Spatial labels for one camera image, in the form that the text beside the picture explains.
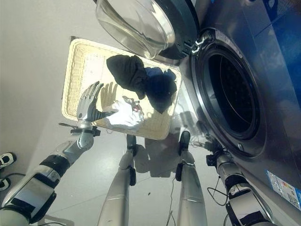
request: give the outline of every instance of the robot leg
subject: robot leg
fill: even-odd
[[[181,134],[179,155],[180,163],[176,180],[182,182],[177,226],[207,226],[206,209],[201,184],[195,168],[195,161],[188,145],[190,133]]]
[[[133,168],[136,137],[127,135],[127,152],[122,156],[118,172],[109,188],[100,213],[98,226],[127,226],[129,186],[136,184],[136,171]]]

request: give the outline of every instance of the black cloth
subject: black cloth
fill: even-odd
[[[116,55],[107,59],[107,66],[115,81],[124,89],[136,92],[138,98],[145,97],[147,75],[142,60],[137,56]]]
[[[168,69],[162,72],[158,67],[145,68],[148,80],[146,95],[151,106],[159,113],[163,113],[171,104],[171,96],[177,91],[176,75]]]

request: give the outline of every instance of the washing machine door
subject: washing machine door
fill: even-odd
[[[102,27],[130,51],[149,59],[181,59],[199,35],[191,0],[98,0]]]

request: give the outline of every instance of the sneaker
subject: sneaker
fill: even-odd
[[[7,152],[0,155],[0,169],[14,163],[16,160],[17,157],[11,152]]]
[[[10,186],[10,180],[8,178],[2,180],[0,182],[0,191],[4,191],[5,189],[8,189]]]
[[[179,142],[179,151],[178,151],[179,155],[182,154],[182,150],[188,149],[189,142],[190,142],[190,133],[188,131],[183,131]]]

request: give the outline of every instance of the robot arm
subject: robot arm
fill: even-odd
[[[267,203],[247,182],[229,152],[225,152],[217,140],[204,145],[212,155],[207,155],[207,165],[215,166],[226,187],[229,202],[226,210],[234,226],[275,226]]]
[[[100,135],[92,122],[110,115],[96,109],[97,96],[103,84],[96,82],[82,94],[78,109],[78,127],[39,166],[27,174],[4,198],[0,209],[0,226],[28,225],[45,216],[56,198],[54,188],[66,170]]]

